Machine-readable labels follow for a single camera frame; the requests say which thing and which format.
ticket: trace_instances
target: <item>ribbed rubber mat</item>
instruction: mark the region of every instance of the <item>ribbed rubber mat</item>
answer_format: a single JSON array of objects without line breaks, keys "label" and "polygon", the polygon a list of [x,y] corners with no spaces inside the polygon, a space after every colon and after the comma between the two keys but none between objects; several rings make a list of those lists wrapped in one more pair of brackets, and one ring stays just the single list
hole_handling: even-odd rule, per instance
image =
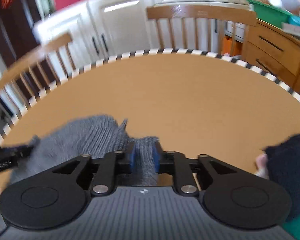
[{"label": "ribbed rubber mat", "polygon": [[172,187],[118,187],[95,197],[73,222],[48,231],[9,227],[0,240],[292,240],[281,227],[240,231],[213,220],[194,197]]}]

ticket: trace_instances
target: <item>round table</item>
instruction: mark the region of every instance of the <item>round table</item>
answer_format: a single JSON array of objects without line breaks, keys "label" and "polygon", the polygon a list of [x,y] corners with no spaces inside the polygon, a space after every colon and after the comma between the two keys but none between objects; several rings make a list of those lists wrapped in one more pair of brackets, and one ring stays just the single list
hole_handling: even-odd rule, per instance
[{"label": "round table", "polygon": [[[85,66],[31,99],[1,146],[27,143],[70,120],[128,118],[132,137],[158,136],[164,150],[208,154],[254,172],[266,146],[300,133],[300,96],[274,76],[198,50],[137,51]],[[1,185],[8,172],[0,173]]]}]

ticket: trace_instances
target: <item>wooden chair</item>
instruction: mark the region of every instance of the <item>wooden chair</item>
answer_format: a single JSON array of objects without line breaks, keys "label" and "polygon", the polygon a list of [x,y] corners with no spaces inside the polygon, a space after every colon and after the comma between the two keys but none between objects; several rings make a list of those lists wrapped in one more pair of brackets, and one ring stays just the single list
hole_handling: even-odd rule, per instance
[{"label": "wooden chair", "polygon": [[160,47],[163,49],[164,44],[162,40],[162,30],[160,26],[160,19],[167,18],[169,24],[169,33],[172,47],[175,47],[175,38],[172,30],[171,19],[181,18],[182,23],[182,39],[183,46],[187,48],[187,35],[186,35],[186,24],[185,18],[194,18],[194,31],[195,31],[195,48],[199,49],[198,40],[198,21],[199,18],[205,18],[208,22],[207,35],[208,35],[208,51],[211,50],[211,25],[210,19],[218,19],[221,24],[218,24],[218,53],[222,51],[223,37],[224,37],[224,21],[234,22],[234,31],[232,34],[232,44],[230,55],[233,55],[234,44],[235,44],[235,23],[242,23],[246,25],[244,33],[244,43],[242,54],[244,55],[244,50],[246,49],[246,37],[249,31],[249,26],[255,26],[257,24],[256,13],[254,11],[228,8],[221,6],[209,6],[209,5],[166,5],[157,7],[148,7],[147,15],[149,20],[155,20],[158,30]]},{"label": "wooden chair", "polygon": [[[28,105],[28,99],[34,97],[38,94],[38,91],[49,86],[50,82],[53,80],[59,81],[59,78],[55,72],[54,67],[51,64],[51,61],[48,57],[48,54],[55,52],[58,57],[58,61],[64,71],[67,74],[65,64],[61,58],[59,49],[62,46],[66,48],[66,54],[69,58],[69,62],[73,70],[75,70],[75,65],[72,59],[72,56],[69,51],[68,44],[72,42],[72,37],[69,33],[63,34],[60,37],[52,40],[46,45],[38,46],[35,49],[31,50],[19,60],[14,62],[7,71],[5,71],[0,79],[0,91],[8,96],[9,101],[15,106],[16,104],[10,98],[9,94],[6,91],[6,86],[11,85],[13,90],[19,95],[20,99],[24,102],[25,105]],[[50,70],[50,78],[48,78],[47,71],[44,71],[42,67],[43,62],[48,65],[46,70]]]}]

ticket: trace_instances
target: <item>cabinet door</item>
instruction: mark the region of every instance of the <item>cabinet door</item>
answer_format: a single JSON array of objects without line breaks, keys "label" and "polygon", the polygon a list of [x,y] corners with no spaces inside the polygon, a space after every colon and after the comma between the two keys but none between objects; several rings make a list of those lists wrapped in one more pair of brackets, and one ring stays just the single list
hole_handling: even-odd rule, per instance
[{"label": "cabinet door", "polygon": [[[41,43],[48,43],[55,37],[70,33],[73,42],[69,44],[69,50],[76,68],[82,68],[84,65],[104,57],[90,20],[86,2],[66,8],[37,23],[35,32]],[[60,54],[68,73],[71,72],[71,63],[66,49],[60,48]],[[63,77],[64,73],[56,53],[49,54],[49,57],[58,76]]]},{"label": "cabinet door", "polygon": [[156,34],[147,20],[152,0],[90,0],[89,10],[108,56],[152,48]]}]

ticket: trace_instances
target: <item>silver rivet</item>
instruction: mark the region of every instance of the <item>silver rivet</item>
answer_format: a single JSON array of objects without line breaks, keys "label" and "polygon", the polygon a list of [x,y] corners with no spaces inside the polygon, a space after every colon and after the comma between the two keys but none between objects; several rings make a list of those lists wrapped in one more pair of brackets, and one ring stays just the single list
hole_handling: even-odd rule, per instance
[{"label": "silver rivet", "polygon": [[106,185],[96,185],[93,187],[93,191],[98,194],[106,193],[109,188]]},{"label": "silver rivet", "polygon": [[181,191],[183,193],[190,194],[190,193],[196,192],[197,188],[195,186],[192,186],[192,185],[184,185],[184,186],[181,187]]}]

